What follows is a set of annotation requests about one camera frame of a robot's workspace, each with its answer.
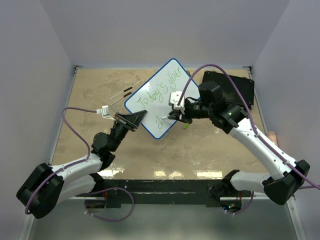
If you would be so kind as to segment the blue framed whiteboard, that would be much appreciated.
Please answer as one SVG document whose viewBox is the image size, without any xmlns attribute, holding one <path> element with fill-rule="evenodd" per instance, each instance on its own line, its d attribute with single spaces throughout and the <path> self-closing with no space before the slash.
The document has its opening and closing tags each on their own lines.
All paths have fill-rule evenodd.
<svg viewBox="0 0 320 240">
<path fill-rule="evenodd" d="M 172 110 L 170 94 L 183 91 L 189 78 L 180 62 L 172 58 L 124 102 L 124 107 L 130 113 L 146 110 L 141 124 L 154 139 L 159 140 L 176 123 L 165 118 Z"/>
</svg>

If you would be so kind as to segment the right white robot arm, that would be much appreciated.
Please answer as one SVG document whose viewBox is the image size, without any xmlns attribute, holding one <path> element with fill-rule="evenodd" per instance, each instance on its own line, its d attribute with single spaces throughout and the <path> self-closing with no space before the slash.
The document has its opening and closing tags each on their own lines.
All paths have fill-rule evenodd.
<svg viewBox="0 0 320 240">
<path fill-rule="evenodd" d="M 212 124 L 245 146 L 267 169 L 267 173 L 247 173 L 232 170 L 210 189 L 211 195 L 233 197 L 241 191 L 264 193 L 278 205 L 287 200 L 303 185 L 310 165 L 296 161 L 277 147 L 239 105 L 226 102 L 219 85 L 213 81 L 198 86 L 200 98 L 185 98 L 181 91 L 171 92 L 168 104 L 170 120 L 191 124 L 193 119 L 210 119 Z"/>
</svg>

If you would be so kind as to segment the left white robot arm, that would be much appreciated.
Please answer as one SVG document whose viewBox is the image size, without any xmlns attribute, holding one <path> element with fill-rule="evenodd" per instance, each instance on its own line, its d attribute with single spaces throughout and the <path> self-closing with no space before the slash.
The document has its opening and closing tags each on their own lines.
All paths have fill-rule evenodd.
<svg viewBox="0 0 320 240">
<path fill-rule="evenodd" d="M 109 133 L 98 132 L 86 156 L 74 161 L 50 166 L 39 164 L 16 193 L 25 206 L 25 214 L 41 219 L 57 204 L 77 195 L 99 196 L 104 190 L 104 179 L 98 174 L 108 168 L 129 131 L 138 129 L 146 110 L 124 114 L 116 113 Z"/>
</svg>

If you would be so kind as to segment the black base frame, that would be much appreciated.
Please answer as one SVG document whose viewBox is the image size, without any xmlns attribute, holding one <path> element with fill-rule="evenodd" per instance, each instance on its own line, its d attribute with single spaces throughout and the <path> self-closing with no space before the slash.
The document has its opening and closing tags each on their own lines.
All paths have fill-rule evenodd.
<svg viewBox="0 0 320 240">
<path fill-rule="evenodd" d="M 127 190 L 135 204 L 150 205 L 205 205 L 235 212 L 244 206 L 245 197 L 250 191 L 226 192 L 214 191 L 221 180 L 160 180 L 160 179 L 105 179 L 93 187 L 92 192 L 109 189 L 106 193 L 94 194 L 104 197 L 106 208 L 120 208 L 122 204 L 131 204 L 131 198 L 120 189 Z"/>
</svg>

